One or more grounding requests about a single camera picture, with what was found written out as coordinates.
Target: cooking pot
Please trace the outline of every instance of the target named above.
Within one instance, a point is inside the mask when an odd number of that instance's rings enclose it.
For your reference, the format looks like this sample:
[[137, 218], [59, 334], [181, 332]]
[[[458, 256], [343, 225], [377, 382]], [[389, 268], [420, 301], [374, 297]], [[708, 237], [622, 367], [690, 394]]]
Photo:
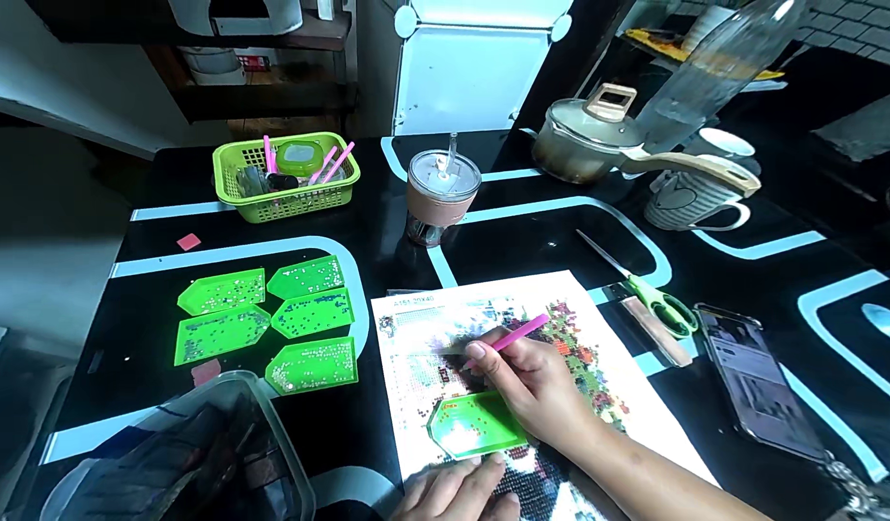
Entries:
[[613, 169], [624, 173], [677, 170], [722, 180], [745, 177], [713, 161], [665, 152], [648, 154], [644, 133], [626, 116], [636, 91], [604, 83], [590, 99], [560, 99], [545, 113], [532, 157], [545, 171], [568, 183], [595, 183]]

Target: fingernail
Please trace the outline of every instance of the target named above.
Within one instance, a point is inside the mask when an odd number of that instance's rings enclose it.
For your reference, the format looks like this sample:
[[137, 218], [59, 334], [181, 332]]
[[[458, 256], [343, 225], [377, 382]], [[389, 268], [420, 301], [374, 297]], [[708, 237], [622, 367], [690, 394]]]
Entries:
[[487, 352], [484, 350], [484, 347], [480, 345], [480, 342], [471, 342], [464, 348], [464, 354], [474, 360], [480, 360], [484, 358], [484, 355], [487, 354]]

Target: hand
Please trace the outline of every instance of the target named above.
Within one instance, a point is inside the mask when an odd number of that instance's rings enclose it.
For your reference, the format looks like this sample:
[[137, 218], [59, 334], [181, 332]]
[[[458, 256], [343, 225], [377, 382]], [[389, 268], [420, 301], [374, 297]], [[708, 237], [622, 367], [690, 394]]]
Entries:
[[495, 452], [483, 465], [476, 456], [416, 475], [407, 481], [406, 495], [390, 521], [518, 521], [519, 497], [513, 492], [481, 515], [505, 471], [503, 455]]
[[522, 427], [569, 457], [579, 440], [590, 437], [589, 429], [602, 422], [596, 421], [554, 346], [520, 338], [499, 353], [490, 347], [509, 333], [505, 327], [491, 329], [464, 352], [500, 390]]

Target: brown tumbler sleeve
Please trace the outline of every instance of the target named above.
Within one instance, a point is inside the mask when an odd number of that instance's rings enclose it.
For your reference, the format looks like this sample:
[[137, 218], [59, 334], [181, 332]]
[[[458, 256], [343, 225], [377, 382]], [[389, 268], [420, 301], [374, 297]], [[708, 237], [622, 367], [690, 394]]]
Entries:
[[467, 207], [474, 200], [473, 195], [462, 201], [439, 201], [428, 195], [420, 193], [412, 183], [406, 186], [406, 208], [410, 210], [416, 219], [434, 226], [451, 226], [461, 220]]

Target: cabinet door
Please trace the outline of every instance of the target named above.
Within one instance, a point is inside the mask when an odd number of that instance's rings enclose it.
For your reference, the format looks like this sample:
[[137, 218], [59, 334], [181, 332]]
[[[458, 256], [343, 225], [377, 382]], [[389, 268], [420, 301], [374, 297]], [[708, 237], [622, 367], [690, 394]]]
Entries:
[[413, 0], [423, 23], [546, 29], [573, 0]]
[[420, 25], [403, 44], [394, 135], [508, 129], [548, 31]]

